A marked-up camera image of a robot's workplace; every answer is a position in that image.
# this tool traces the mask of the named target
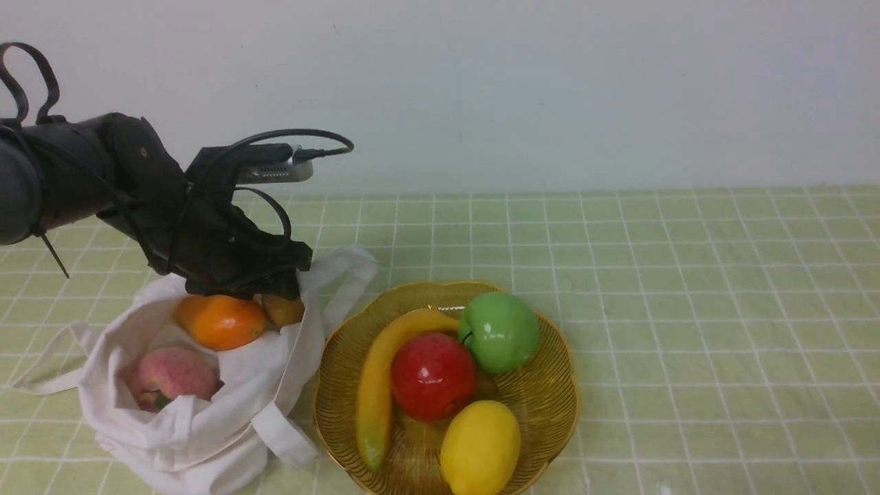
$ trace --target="golden bowl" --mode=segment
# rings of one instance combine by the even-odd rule
[[[315,425],[330,456],[368,493],[451,495],[439,463],[449,421],[426,425],[397,410],[382,469],[373,473],[361,460],[355,403],[361,366],[373,339],[392,320],[413,309],[434,307],[458,318],[471,299],[500,290],[477,282],[402,285],[381,294],[327,340],[318,371]],[[580,414],[571,351],[555,325],[542,314],[538,317],[541,339],[535,357],[511,373],[482,374],[474,399],[500,401],[519,420],[522,448],[504,494],[522,493],[538,480],[568,444]]]

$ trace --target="lemon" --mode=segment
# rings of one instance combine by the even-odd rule
[[[521,442],[507,406],[476,401],[452,419],[440,447],[440,472],[455,495],[496,495],[513,476]]]

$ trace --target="green checkered tablecloth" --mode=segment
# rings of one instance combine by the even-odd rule
[[[880,187],[279,199],[318,255],[378,258],[362,303],[479,279],[559,322],[582,417],[533,493],[880,494]],[[149,495],[94,442],[76,392],[9,387],[65,323],[100,328],[155,278],[97,220],[51,238],[71,280],[36,240],[0,250],[0,493]],[[81,363],[71,341],[47,373]],[[310,399],[292,415],[306,426]],[[272,461],[243,490],[359,492],[326,457]]]

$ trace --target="white wall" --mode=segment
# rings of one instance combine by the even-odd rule
[[[877,0],[6,0],[0,38],[48,55],[57,111],[145,116],[183,166],[351,137],[304,194],[880,181]]]

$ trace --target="green apple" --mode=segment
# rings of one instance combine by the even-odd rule
[[[465,306],[458,321],[458,341],[486,373],[511,372],[538,350],[538,316],[508,292],[485,292]]]

